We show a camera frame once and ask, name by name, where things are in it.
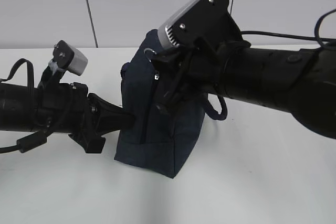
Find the black strap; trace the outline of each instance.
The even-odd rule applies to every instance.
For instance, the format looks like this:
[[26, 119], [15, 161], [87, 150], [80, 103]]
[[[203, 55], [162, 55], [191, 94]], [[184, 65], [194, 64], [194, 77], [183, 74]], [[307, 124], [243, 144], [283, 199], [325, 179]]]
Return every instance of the black strap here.
[[29, 93], [29, 99], [30, 99], [30, 116], [32, 121], [39, 125], [39, 126], [44, 126], [44, 124], [39, 123], [35, 116], [34, 116], [34, 67], [33, 64], [29, 61], [26, 60], [24, 58], [19, 59], [17, 62], [15, 62], [15, 64], [12, 66], [12, 69], [9, 72], [9, 75], [7, 77], [7, 79], [0, 79], [0, 83], [5, 82], [5, 81], [9, 81], [13, 78], [13, 76], [15, 75], [16, 71], [19, 69], [19, 67], [22, 66], [22, 64], [27, 63], [27, 89], [28, 89], [28, 93]]
[[207, 96], [203, 95], [200, 98], [201, 105], [205, 111], [205, 113], [212, 119], [212, 120], [218, 120], [223, 121], [227, 118], [227, 106], [225, 103], [225, 100], [223, 97], [217, 96], [220, 106], [222, 107], [222, 111], [219, 114], [214, 107], [209, 102]]

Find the black cylindrical tube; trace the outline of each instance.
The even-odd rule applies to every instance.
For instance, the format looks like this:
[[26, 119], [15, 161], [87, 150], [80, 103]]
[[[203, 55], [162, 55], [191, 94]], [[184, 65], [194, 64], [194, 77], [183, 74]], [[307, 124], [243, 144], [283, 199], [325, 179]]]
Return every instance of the black cylindrical tube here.
[[[86, 92], [73, 90], [76, 103], [56, 132], [72, 133], [82, 123]], [[28, 89], [25, 86], [0, 83], [0, 131], [45, 130], [60, 117], [68, 96], [65, 89], [51, 94], [34, 89], [34, 104], [30, 104]], [[33, 115], [30, 107], [34, 106]]]
[[27, 87], [0, 84], [0, 130], [31, 131], [34, 127], [30, 119], [30, 99]]
[[312, 54], [312, 51], [243, 49], [228, 59], [219, 85], [220, 95], [289, 111], [288, 91]]

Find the metal ring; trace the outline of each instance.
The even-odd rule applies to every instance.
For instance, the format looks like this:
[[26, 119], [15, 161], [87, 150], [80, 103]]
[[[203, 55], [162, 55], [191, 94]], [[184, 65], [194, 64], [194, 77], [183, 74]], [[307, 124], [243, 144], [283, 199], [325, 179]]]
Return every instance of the metal ring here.
[[151, 53], [153, 53], [154, 55], [157, 55], [157, 54], [158, 54], [158, 53], [155, 52], [152, 48], [149, 48], [149, 47], [145, 48], [145, 49], [143, 50], [143, 53], [146, 55], [146, 53], [147, 53], [148, 51], [151, 52]]

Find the screw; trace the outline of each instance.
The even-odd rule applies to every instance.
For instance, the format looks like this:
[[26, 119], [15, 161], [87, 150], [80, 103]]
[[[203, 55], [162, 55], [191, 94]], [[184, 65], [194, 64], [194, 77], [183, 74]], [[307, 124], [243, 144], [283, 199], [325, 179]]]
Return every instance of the screw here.
[[92, 106], [92, 107], [91, 107], [91, 112], [92, 112], [92, 113], [97, 112], [97, 108], [96, 108], [95, 106]]
[[48, 119], [47, 119], [47, 125], [46, 125], [46, 126], [47, 126], [47, 128], [49, 128], [49, 127], [50, 127], [50, 125], [51, 125], [51, 118], [48, 118]]
[[185, 25], [183, 23], [180, 23], [180, 29], [182, 29], [182, 30], [185, 29]]

